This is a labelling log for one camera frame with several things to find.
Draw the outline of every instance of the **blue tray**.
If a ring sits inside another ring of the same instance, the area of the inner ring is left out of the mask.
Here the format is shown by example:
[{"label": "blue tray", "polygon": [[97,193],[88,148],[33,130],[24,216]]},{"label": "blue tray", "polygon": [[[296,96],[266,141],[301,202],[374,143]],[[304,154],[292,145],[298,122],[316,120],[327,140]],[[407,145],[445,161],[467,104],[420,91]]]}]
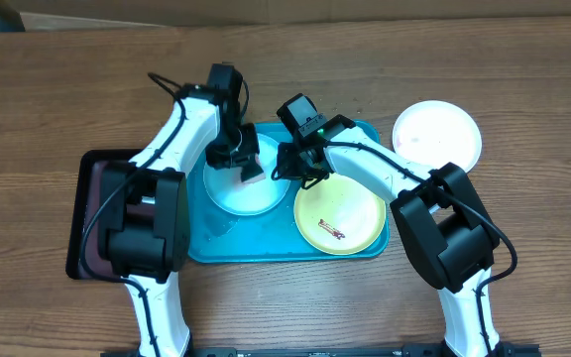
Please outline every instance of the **blue tray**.
[{"label": "blue tray", "polygon": [[[380,142],[378,132],[366,122],[357,121],[365,133]],[[278,142],[292,136],[282,123],[257,124],[257,132]],[[352,255],[335,256],[312,247],[294,223],[294,198],[300,182],[293,181],[284,199],[273,209],[256,216],[237,216],[219,208],[204,187],[204,154],[188,175],[190,200],[190,246],[188,255],[200,263],[301,262],[326,259],[374,258],[389,243],[389,217],[380,236],[367,249]]]}]

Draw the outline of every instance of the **electrical wire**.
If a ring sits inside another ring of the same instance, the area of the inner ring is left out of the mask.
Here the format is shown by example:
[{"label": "electrical wire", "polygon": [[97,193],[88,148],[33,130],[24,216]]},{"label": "electrical wire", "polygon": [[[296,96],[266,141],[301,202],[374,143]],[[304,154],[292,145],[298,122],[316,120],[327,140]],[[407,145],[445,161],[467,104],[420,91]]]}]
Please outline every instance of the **electrical wire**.
[{"label": "electrical wire", "polygon": [[239,119],[243,123],[244,116],[246,115],[246,110],[248,110],[248,100],[250,99],[250,91],[248,90],[248,83],[246,83],[246,79],[242,79],[242,83],[244,83],[244,89],[246,89],[246,101],[244,102],[244,107],[242,111],[239,113]]},{"label": "electrical wire", "polygon": [[[437,191],[440,195],[442,195],[448,201],[450,201],[454,205],[461,207],[462,209],[471,213],[472,215],[476,216],[479,220],[482,221],[482,224],[486,225],[493,232],[495,232],[495,234],[497,234],[500,237],[500,239],[504,242],[504,245],[506,245],[509,253],[511,254],[511,265],[506,270],[504,270],[503,272],[496,274],[494,276],[491,276],[491,277],[481,281],[477,285],[477,288],[475,289],[475,299],[477,302],[477,309],[478,309],[479,318],[480,318],[480,327],[482,329],[482,336],[484,337],[484,343],[486,345],[486,350],[488,351],[487,352],[488,356],[493,357],[494,353],[493,353],[493,350],[491,348],[491,344],[489,341],[488,332],[486,330],[486,321],[484,320],[484,311],[482,309],[482,295],[483,295],[482,290],[488,284],[496,282],[498,280],[501,280],[501,279],[509,276],[510,274],[512,274],[514,272],[514,269],[516,269],[516,264],[517,264],[516,250],[514,249],[514,245],[511,242],[511,240],[506,236],[506,234],[504,232],[502,232],[501,229],[499,229],[493,222],[491,222],[490,219],[485,217],[483,214],[479,213],[478,211],[476,211],[475,209],[473,209],[472,207],[470,207],[466,203],[462,202],[461,200],[459,200],[458,198],[456,198],[452,194],[448,193],[443,188],[438,187],[435,184],[428,182],[426,179],[417,176],[416,174],[414,174],[409,169],[404,168],[402,165],[398,164],[397,162],[395,162],[391,158],[387,157],[386,155],[382,154],[378,150],[373,149],[367,145],[364,145],[361,143],[329,142],[328,141],[328,142],[325,142],[322,144],[307,147],[307,148],[302,149],[302,150],[299,149],[298,153],[296,153],[296,155],[292,156],[291,158],[297,157],[300,153],[303,153],[306,151],[323,149],[323,148],[327,148],[327,147],[349,147],[349,148],[364,150],[364,151],[367,151],[369,153],[376,155],[378,158],[380,158],[381,160],[383,160],[384,162],[386,162],[387,164],[392,166],[394,169],[398,170],[401,174],[405,175],[409,179],[413,179],[414,181],[419,182],[419,183],[428,184],[431,189]],[[279,178],[280,177],[279,176],[279,170],[280,170],[280,165],[277,165],[272,172],[273,178]]]},{"label": "electrical wire", "polygon": [[160,155],[171,144],[171,142],[173,141],[173,139],[175,138],[175,136],[179,132],[179,129],[182,127],[182,124],[184,124],[184,121],[186,120],[186,110],[184,108],[184,104],[177,97],[176,91],[173,91],[171,88],[166,86],[165,83],[174,85],[175,87],[177,87],[177,90],[179,90],[181,88],[181,86],[179,84],[175,83],[174,81],[167,79],[167,78],[164,78],[161,75],[158,75],[155,73],[148,73],[148,76],[153,82],[155,82],[162,89],[164,89],[167,93],[169,93],[173,97],[173,102],[176,102],[179,105],[179,107],[181,109],[181,114],[179,116],[179,122],[177,123],[175,128],[173,128],[173,131],[169,134],[169,137],[163,142],[163,144],[157,150],[154,151],[154,154],[151,155],[151,157],[148,160],[146,160],[141,166],[139,166],[132,173],[130,173],[125,178],[125,180],[122,181],[122,183],[120,183],[116,188],[114,188],[114,190],[109,194],[109,196],[105,199],[105,201],[98,207],[98,209],[96,210],[96,213],[94,213],[91,220],[89,221],[87,228],[84,230],[82,241],[80,244],[79,256],[80,256],[80,264],[81,264],[83,270],[91,278],[102,281],[102,282],[126,284],[126,285],[129,285],[131,287],[134,287],[138,291],[138,297],[143,300],[143,307],[145,310],[145,320],[147,322],[147,331],[149,332],[149,338],[150,338],[149,343],[153,345],[154,352],[156,353],[156,357],[161,357],[160,348],[159,348],[158,342],[157,342],[157,337],[154,334],[154,327],[153,327],[153,323],[152,323],[152,319],[151,319],[151,309],[149,307],[149,301],[147,300],[147,291],[140,284],[138,284],[137,282],[131,281],[129,279],[106,277],[106,276],[103,276],[103,275],[100,275],[100,274],[94,272],[89,267],[89,264],[87,264],[87,258],[85,256],[85,247],[87,246],[87,240],[89,239],[89,235],[91,234],[91,231],[94,228],[94,225],[96,224],[96,222],[98,222],[98,218],[100,217],[100,214],[103,212],[103,210],[105,210],[105,208],[109,205],[109,202],[111,202],[111,200],[120,191],[125,189],[125,187],[127,187],[127,185],[129,185],[140,173],[142,173],[144,170],[146,170],[155,160],[160,158]]}]

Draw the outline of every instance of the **white plate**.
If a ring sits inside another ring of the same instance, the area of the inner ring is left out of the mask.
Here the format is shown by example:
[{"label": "white plate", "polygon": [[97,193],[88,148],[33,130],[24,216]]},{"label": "white plate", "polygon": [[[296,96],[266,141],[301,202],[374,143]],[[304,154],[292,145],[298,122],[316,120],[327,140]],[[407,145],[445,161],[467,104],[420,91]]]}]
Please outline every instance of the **white plate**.
[{"label": "white plate", "polygon": [[482,135],[460,107],[439,100],[411,105],[398,117],[394,150],[413,162],[441,168],[451,162],[468,172],[480,158]]},{"label": "white plate", "polygon": [[204,185],[208,196],[221,209],[236,215],[256,215],[274,208],[286,195],[289,180],[273,181],[270,175],[277,165],[278,143],[275,139],[258,134],[259,163],[266,178],[254,182],[241,182],[242,168],[215,170],[204,165]]}]

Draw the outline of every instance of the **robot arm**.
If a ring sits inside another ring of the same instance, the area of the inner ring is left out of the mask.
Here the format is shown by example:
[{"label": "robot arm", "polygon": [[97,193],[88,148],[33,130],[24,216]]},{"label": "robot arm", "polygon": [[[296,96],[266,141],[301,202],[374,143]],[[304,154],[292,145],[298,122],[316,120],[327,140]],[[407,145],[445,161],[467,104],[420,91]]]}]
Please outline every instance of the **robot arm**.
[{"label": "robot arm", "polygon": [[242,167],[242,179],[262,174],[252,124],[242,125],[239,109],[241,74],[232,66],[215,64],[205,86],[186,84],[177,92],[182,106],[173,104],[168,122],[130,164],[111,164],[102,174],[101,199],[134,167],[147,162],[185,120],[167,148],[136,179],[131,194],[111,201],[99,220],[98,251],[112,263],[114,274],[127,277],[147,292],[127,285],[141,333],[139,355],[156,356],[150,341],[143,298],[151,311],[151,323],[161,356],[184,356],[190,333],[184,322],[178,270],[186,257],[190,236],[185,177],[202,152],[215,169]]},{"label": "robot arm", "polygon": [[[293,143],[280,145],[273,179],[300,179],[303,188],[310,188],[330,173],[336,173],[356,180],[390,202],[409,260],[417,272],[438,289],[446,320],[448,349],[460,357],[486,356],[475,289],[491,275],[493,249],[499,244],[499,238],[459,207],[454,206],[455,213],[440,224],[431,217],[438,205],[449,205],[434,194],[432,185],[443,187],[488,217],[464,171],[453,164],[433,171],[403,159],[371,140],[351,120],[340,115],[326,120],[301,94],[284,104],[278,115],[292,134]],[[361,147],[346,147],[345,143]],[[406,177],[381,156],[426,182]],[[499,334],[492,323],[488,289],[484,288],[483,293],[482,312],[494,350]]]}]

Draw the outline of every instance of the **wooden table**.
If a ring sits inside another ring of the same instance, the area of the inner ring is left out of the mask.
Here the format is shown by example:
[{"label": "wooden table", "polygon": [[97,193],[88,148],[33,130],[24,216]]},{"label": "wooden table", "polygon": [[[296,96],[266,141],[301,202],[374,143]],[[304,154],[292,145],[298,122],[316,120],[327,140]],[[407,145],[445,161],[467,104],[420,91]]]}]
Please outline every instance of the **wooden table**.
[{"label": "wooden table", "polygon": [[[203,82],[229,60],[249,118],[293,95],[370,121],[383,143],[424,99],[456,103],[483,133],[471,174],[519,253],[492,287],[504,340],[571,355],[571,18],[0,34],[0,355],[96,356],[139,335],[125,288],[64,272],[78,162],[143,146],[170,113],[153,70]],[[394,346],[437,342],[437,294],[392,229],[370,261],[188,263],[184,316],[198,346]],[[496,271],[509,256],[496,251]]]}]

